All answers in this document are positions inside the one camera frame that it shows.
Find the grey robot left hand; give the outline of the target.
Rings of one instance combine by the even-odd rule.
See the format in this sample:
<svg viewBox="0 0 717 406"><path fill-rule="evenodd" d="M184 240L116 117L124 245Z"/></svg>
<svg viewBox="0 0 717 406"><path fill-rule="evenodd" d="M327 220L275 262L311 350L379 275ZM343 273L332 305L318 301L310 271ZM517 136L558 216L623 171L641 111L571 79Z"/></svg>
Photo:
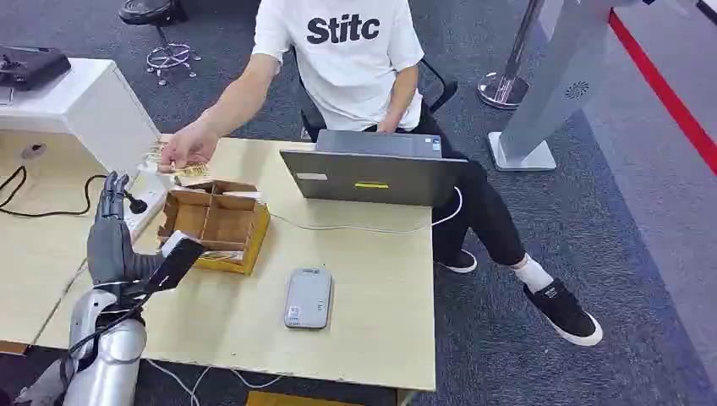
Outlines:
<svg viewBox="0 0 717 406"><path fill-rule="evenodd" d="M139 254L133 249L124 221L124 192L128 175L110 172L96 208L95 221L87 239L87 264L93 283L129 283L149 277L165 257Z"/></svg>

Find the person's right hand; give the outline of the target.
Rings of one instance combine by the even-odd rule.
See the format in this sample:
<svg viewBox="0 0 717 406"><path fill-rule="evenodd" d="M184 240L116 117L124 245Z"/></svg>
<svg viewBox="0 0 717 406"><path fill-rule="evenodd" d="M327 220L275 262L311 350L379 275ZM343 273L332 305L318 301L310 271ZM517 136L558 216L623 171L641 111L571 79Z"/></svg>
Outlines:
<svg viewBox="0 0 717 406"><path fill-rule="evenodd" d="M208 163L221 137L208 123L197 119L170 137L161 151L158 171L170 173L187 166Z"/></svg>

